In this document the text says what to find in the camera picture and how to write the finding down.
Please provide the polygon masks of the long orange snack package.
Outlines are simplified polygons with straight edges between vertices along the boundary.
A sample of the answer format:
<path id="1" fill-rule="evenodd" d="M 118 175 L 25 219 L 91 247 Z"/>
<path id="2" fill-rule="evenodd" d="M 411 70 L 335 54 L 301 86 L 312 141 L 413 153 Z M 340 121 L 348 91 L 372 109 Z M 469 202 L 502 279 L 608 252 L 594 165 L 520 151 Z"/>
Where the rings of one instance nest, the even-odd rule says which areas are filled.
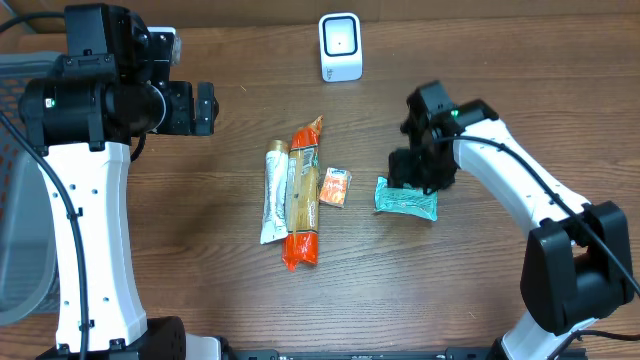
<path id="1" fill-rule="evenodd" d="M 291 272 L 301 263 L 318 263 L 319 141 L 324 117 L 320 115 L 293 135 L 289 151 L 285 215 L 287 236 L 282 260 Z"/>

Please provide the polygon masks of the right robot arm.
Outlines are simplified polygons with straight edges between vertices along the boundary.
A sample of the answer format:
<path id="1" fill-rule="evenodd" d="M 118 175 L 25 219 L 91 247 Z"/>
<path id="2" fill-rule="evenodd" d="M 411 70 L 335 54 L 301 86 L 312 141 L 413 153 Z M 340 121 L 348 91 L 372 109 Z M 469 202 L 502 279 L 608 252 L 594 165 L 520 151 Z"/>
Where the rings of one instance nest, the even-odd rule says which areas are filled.
<path id="1" fill-rule="evenodd" d="M 623 210 L 611 201 L 592 204 L 555 179 L 481 99 L 456 104 L 433 81 L 406 104 L 400 131 L 409 145 L 390 154 L 388 186 L 430 196 L 465 171 L 526 237 L 520 280 L 526 311 L 486 358 L 562 359 L 575 340 L 612 338 L 593 324 L 639 295 Z"/>

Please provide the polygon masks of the small orange packet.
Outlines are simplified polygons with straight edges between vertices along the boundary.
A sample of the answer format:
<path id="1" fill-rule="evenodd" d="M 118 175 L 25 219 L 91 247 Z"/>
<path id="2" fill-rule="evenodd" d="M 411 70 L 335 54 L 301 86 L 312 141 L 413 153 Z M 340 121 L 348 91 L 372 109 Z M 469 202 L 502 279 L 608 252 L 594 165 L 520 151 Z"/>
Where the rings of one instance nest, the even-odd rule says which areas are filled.
<path id="1" fill-rule="evenodd" d="M 319 194 L 319 201 L 324 204 L 343 208 L 345 206 L 351 177 L 351 172 L 348 170 L 328 167 Z"/>

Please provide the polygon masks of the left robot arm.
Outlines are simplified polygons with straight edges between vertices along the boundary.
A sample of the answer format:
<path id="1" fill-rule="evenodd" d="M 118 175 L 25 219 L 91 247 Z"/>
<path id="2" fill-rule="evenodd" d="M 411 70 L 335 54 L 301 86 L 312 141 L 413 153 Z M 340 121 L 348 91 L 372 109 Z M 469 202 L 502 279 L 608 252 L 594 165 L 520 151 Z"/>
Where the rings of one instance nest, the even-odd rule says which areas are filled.
<path id="1" fill-rule="evenodd" d="M 59 71 L 20 99 L 26 149 L 44 176 L 55 232 L 60 310 L 49 359 L 219 359 L 216 337 L 188 334 L 176 316 L 151 319 L 132 266 L 127 180 L 149 134 L 209 136 L 219 105 L 209 82 L 173 81 L 180 45 L 104 3 L 64 11 Z"/>

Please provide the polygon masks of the teal snack packet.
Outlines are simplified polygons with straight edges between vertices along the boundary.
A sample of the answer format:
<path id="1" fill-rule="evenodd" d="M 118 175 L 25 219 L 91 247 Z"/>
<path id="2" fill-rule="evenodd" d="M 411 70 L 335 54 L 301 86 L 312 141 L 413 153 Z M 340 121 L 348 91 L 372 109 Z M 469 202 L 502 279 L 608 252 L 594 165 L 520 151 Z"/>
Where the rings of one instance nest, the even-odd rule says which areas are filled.
<path id="1" fill-rule="evenodd" d="M 405 185 L 390 187 L 384 177 L 377 179 L 374 208 L 376 212 L 411 215 L 435 222 L 438 219 L 438 193 L 425 194 L 420 188 Z"/>

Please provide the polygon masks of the white silver tube package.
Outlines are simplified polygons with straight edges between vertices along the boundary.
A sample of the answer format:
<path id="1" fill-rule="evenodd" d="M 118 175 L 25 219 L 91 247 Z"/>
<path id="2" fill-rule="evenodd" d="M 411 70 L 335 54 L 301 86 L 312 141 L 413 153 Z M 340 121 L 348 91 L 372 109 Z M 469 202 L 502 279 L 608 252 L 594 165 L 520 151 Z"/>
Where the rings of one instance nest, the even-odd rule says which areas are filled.
<path id="1" fill-rule="evenodd" d="M 265 195 L 260 243 L 284 239 L 287 234 L 285 200 L 289 145 L 282 140 L 268 144 L 265 154 Z"/>

